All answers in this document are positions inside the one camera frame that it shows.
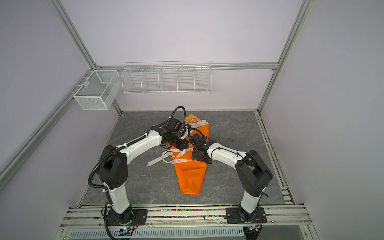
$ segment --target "white wire basket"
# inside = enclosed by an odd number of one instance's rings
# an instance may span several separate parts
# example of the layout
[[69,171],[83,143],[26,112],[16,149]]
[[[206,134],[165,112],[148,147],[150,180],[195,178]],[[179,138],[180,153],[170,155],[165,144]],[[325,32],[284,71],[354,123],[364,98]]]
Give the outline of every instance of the white wire basket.
[[211,93],[210,63],[187,65],[146,65],[126,67],[121,74],[127,94]]
[[93,70],[73,97],[84,110],[108,110],[121,88],[115,70]]

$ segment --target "orange paper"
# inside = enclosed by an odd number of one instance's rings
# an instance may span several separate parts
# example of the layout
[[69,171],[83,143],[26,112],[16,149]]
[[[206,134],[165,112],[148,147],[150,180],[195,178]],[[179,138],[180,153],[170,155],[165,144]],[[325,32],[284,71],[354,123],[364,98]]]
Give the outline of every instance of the orange paper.
[[[185,122],[190,123],[190,121],[195,118],[197,117],[191,114],[185,119]],[[205,136],[209,137],[209,124],[199,127],[198,130],[200,130]],[[186,152],[181,157],[173,157],[174,160],[179,158],[192,160],[192,151]],[[190,195],[200,195],[201,187],[204,181],[205,171],[207,170],[207,164],[205,162],[200,161],[191,161],[175,163],[174,166],[176,170],[177,180],[179,181],[181,193]]]

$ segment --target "white label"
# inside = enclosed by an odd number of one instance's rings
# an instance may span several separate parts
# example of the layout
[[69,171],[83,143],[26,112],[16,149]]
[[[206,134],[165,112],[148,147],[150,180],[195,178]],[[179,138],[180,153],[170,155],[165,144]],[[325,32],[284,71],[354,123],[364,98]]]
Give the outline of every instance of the white label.
[[87,88],[88,85],[89,85],[89,81],[87,80],[87,81],[85,81],[85,83],[84,83],[84,87]]

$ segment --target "marble pattern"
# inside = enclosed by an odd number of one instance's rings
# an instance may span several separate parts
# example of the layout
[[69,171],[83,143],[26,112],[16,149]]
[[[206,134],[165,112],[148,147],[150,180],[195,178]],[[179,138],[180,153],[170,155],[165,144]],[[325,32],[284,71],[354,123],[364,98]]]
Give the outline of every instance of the marble pattern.
[[[194,111],[187,112],[187,115],[190,113],[210,123],[211,139],[239,151],[257,151],[274,173],[253,111]],[[116,146],[129,142],[146,132],[150,126],[163,122],[170,114],[123,112],[109,143]],[[177,111],[175,117],[182,119],[182,111]],[[146,167],[149,161],[159,157],[163,151],[160,146],[154,147],[128,165],[126,188],[132,204],[240,203],[244,189],[236,170],[218,161],[213,161],[212,165],[207,167],[199,196],[181,194],[175,169],[171,164],[158,162]],[[98,177],[94,178],[94,182],[100,182]],[[285,203],[275,176],[265,192],[269,197],[263,196],[261,204]],[[99,205],[106,201],[105,193],[100,189],[89,188],[83,205]]]

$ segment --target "white wall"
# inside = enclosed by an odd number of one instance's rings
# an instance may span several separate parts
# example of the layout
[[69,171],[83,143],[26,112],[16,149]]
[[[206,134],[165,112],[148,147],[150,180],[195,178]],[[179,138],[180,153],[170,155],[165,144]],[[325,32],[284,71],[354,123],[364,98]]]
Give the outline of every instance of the white wall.
[[318,0],[262,112],[320,239],[382,239],[384,2]]
[[190,110],[257,109],[272,77],[271,69],[214,70],[212,93],[127,95],[117,101],[124,111],[173,110],[183,105]]
[[63,0],[98,65],[278,61],[302,0]]
[[53,239],[76,207],[116,121],[74,102],[0,192],[0,239]]
[[0,7],[0,168],[88,70],[45,0]]
[[[88,70],[45,0],[0,7],[0,168]],[[0,239],[53,239],[116,120],[74,102],[0,192]]]

